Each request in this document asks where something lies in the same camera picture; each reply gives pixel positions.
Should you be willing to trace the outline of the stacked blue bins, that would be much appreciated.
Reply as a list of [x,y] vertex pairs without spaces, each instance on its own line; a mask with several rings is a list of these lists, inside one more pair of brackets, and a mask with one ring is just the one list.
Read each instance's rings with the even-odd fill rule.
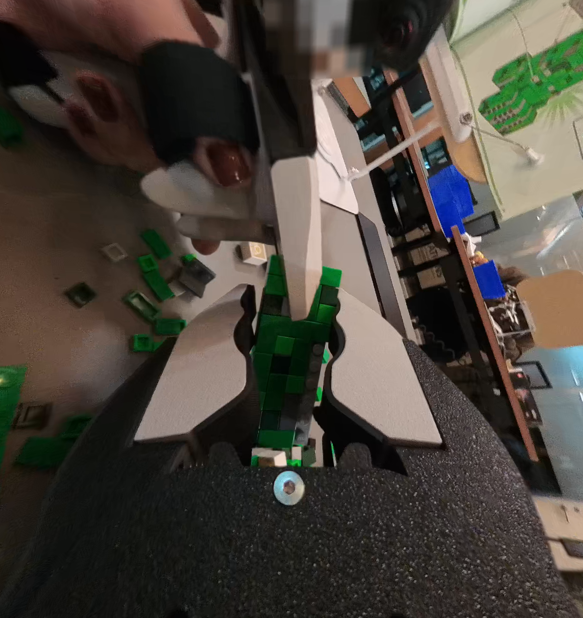
[[474,214],[474,200],[465,176],[451,164],[430,176],[427,182],[445,238],[452,238],[452,227],[464,234],[463,221]]

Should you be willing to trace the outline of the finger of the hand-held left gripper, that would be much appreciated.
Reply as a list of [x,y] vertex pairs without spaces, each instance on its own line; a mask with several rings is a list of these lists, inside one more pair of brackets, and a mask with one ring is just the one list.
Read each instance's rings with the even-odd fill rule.
[[272,166],[271,179],[290,316],[302,321],[310,313],[323,265],[315,158],[280,159]]

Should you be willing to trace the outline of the white book stand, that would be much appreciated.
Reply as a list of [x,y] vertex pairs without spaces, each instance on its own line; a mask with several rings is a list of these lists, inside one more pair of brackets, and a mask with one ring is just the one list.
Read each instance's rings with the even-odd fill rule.
[[357,199],[351,197],[353,181],[367,177],[372,170],[403,151],[419,146],[423,139],[431,137],[435,132],[450,138],[455,144],[464,143],[473,132],[483,132],[473,123],[470,105],[463,101],[463,88],[456,73],[455,59],[445,29],[439,25],[427,50],[420,57],[420,68],[424,76],[428,77],[428,91],[434,102],[435,114],[423,125],[412,125],[411,136],[370,164],[360,169],[347,168],[332,123],[325,119],[325,103],[317,103],[317,97],[324,97],[327,87],[334,83],[333,77],[351,79],[351,69],[334,71],[337,65],[342,64],[341,59],[334,61],[334,56],[342,55],[342,49],[325,53],[324,59],[318,61],[317,72],[312,80],[317,122],[316,161],[319,197],[322,201],[357,214]]

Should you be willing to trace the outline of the single blue bin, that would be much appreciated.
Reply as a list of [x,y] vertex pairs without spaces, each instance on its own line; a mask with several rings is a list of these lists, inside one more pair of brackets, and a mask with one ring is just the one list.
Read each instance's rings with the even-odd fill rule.
[[473,274],[484,300],[498,300],[506,296],[506,290],[494,260],[474,266]]

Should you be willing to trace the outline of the open instruction booklet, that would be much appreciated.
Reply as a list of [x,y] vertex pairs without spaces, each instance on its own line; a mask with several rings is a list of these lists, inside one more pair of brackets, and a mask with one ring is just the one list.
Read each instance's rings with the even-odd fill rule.
[[462,1],[451,52],[499,213],[583,189],[583,1]]

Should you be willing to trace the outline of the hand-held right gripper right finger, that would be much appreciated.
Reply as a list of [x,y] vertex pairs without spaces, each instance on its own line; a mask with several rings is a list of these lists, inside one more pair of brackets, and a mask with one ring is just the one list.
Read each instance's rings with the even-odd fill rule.
[[399,447],[442,449],[408,344],[379,313],[338,291],[332,358],[314,414],[336,461],[351,444],[364,445],[373,462],[399,462]]

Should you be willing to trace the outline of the person's left hand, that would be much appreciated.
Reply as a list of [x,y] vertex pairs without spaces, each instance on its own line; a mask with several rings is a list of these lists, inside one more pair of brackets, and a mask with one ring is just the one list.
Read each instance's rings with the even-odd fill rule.
[[[130,64],[161,42],[222,48],[222,19],[208,16],[197,1],[3,1],[0,20],[43,50],[105,52]],[[144,175],[163,167],[120,90],[92,70],[75,72],[72,82],[63,115],[90,157]]]

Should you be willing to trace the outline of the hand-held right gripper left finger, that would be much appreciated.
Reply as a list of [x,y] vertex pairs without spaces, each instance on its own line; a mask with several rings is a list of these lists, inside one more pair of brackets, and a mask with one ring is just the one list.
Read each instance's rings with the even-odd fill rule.
[[134,435],[137,443],[185,441],[195,459],[217,443],[250,462],[261,418],[250,350],[256,290],[240,284],[176,338]]

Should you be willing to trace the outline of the tan board stand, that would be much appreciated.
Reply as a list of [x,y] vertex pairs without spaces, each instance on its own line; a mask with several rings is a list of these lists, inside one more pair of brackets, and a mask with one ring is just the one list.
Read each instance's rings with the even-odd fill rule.
[[583,346],[583,272],[572,269],[529,277],[516,286],[541,349]]

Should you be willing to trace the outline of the grey brick plate green tiles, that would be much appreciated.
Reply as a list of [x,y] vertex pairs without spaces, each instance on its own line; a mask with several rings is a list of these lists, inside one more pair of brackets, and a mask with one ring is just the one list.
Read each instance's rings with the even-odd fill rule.
[[251,351],[261,412],[253,466],[282,462],[282,456],[289,467],[317,465],[317,443],[309,435],[341,282],[342,270],[323,267],[308,316],[293,320],[283,258],[272,255],[268,262]]

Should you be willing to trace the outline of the pile of loose green bricks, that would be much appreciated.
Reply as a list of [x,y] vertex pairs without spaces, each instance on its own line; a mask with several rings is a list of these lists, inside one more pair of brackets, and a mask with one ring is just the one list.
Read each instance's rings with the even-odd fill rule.
[[[10,148],[16,148],[23,142],[24,130],[21,123],[7,110],[0,107],[0,146]],[[148,229],[141,233],[141,239],[146,242],[149,248],[154,248],[154,255],[146,254],[136,258],[135,263],[138,265],[139,276],[145,285],[149,288],[150,296],[154,296],[156,300],[152,300],[147,295],[143,294],[141,290],[130,290],[122,297],[122,303],[129,310],[139,317],[141,321],[147,324],[147,328],[150,332],[145,334],[134,334],[131,337],[131,351],[133,353],[155,353],[156,350],[164,343],[164,339],[157,341],[155,336],[169,337],[179,333],[179,329],[186,325],[186,321],[182,321],[180,318],[165,318],[162,317],[162,308],[160,304],[171,298],[176,297],[172,288],[170,287],[171,281],[165,281],[163,274],[160,272],[160,260],[157,258],[170,258],[172,256],[171,250],[163,251],[160,255],[157,253],[158,244],[164,245],[163,238],[157,233],[156,230]],[[0,255],[0,283],[2,283],[0,290],[0,343],[5,344],[6,341],[12,341],[17,334],[17,326],[21,324],[23,329],[27,331],[26,334],[41,335],[42,344],[55,350],[59,344],[63,344],[68,341],[71,333],[77,332],[76,326],[66,326],[60,323],[59,318],[45,305],[45,311],[41,308],[37,308],[35,303],[39,294],[39,283],[33,282],[33,279],[28,279],[30,287],[23,288],[24,294],[20,296],[17,292],[10,291],[8,289],[8,262],[6,261],[13,253],[7,252]],[[98,292],[92,288],[87,282],[75,282],[68,286],[65,290],[62,289],[60,296],[65,299],[66,306],[70,305],[75,310],[81,310],[88,304],[100,296],[100,289]],[[24,365],[25,364],[10,364],[0,365],[0,367],[7,367],[12,365]],[[20,465],[25,466],[38,466],[38,467],[56,467],[61,464],[65,454],[68,453],[70,445],[73,444],[79,437],[80,433],[86,427],[87,422],[91,418],[94,418],[95,413],[102,411],[103,403],[106,404],[110,401],[111,395],[105,397],[100,402],[100,405],[91,407],[85,414],[77,414],[70,417],[66,417],[65,425],[63,429],[55,437],[43,436],[43,437],[31,437],[26,441],[25,446],[18,456],[18,461],[22,461]],[[17,404],[13,422],[17,419]]]

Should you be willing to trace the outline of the grey desk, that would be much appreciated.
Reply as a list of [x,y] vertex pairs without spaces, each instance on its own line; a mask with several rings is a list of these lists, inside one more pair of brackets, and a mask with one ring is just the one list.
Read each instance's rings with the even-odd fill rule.
[[[20,402],[51,406],[42,429],[9,432],[0,469],[0,595],[35,529],[52,470],[15,465],[25,441],[55,436],[66,417],[100,405],[133,374],[148,354],[133,353],[130,338],[146,324],[123,305],[130,290],[150,292],[139,276],[136,257],[146,253],[140,233],[155,229],[175,255],[193,252],[177,234],[173,213],[145,201],[138,177],[100,166],[74,149],[61,132],[39,127],[9,102],[0,86],[0,106],[25,127],[21,149],[0,146],[0,255],[7,258],[8,289],[24,294],[28,279],[39,283],[35,306],[45,305],[60,323],[78,329],[54,350],[41,335],[20,333],[0,343],[0,365],[25,364]],[[101,252],[119,244],[127,258],[112,263]],[[96,298],[81,310],[60,296],[75,282],[87,282]]]

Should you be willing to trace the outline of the wooden desk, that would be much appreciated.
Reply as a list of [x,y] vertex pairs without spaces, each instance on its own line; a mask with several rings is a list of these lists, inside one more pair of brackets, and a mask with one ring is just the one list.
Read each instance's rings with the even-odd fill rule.
[[451,243],[456,248],[457,256],[461,262],[463,272],[465,273],[465,281],[470,288],[471,295],[474,299],[474,307],[479,315],[479,319],[482,324],[482,330],[487,339],[488,348],[490,350],[487,353],[487,356],[490,360],[495,380],[500,385],[501,392],[503,392],[504,396],[509,402],[509,406],[514,415],[516,424],[521,434],[521,439],[526,447],[530,460],[533,462],[539,462],[540,459],[537,454],[534,441],[532,440],[532,436],[529,433],[529,428],[527,426],[524,413],[519,404],[519,399],[516,395],[516,391],[512,385],[510,372],[508,370],[506,360],[504,359],[501,349],[499,347],[498,339],[490,321],[488,309],[486,307],[484,299],[482,298],[479,284],[477,283],[477,280],[474,276],[473,267],[471,265],[469,257],[467,256],[467,251],[465,249],[465,243],[463,241],[462,235],[459,232],[457,226],[451,227],[451,233]]
[[444,240],[445,237],[443,234],[443,229],[435,211],[434,202],[430,194],[430,189],[427,182],[426,166],[424,165],[424,159],[421,155],[419,144],[424,136],[430,135],[436,130],[440,130],[441,126],[439,122],[430,120],[425,121],[425,124],[421,127],[421,129],[414,127],[414,117],[402,86],[393,90],[391,98],[393,101],[394,110],[401,125],[401,132],[405,140],[411,140],[412,138],[416,139],[415,142],[409,145],[407,152],[408,158],[411,161],[416,174],[419,189],[424,201],[424,206],[426,207],[430,221],[429,227],[433,235],[435,235],[436,240]]

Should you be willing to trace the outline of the dark grey brick plate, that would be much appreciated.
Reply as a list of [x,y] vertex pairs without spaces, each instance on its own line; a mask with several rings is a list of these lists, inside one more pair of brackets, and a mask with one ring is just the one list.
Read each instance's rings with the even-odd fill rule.
[[206,287],[216,278],[216,274],[198,259],[183,263],[178,282],[193,296],[202,298]]

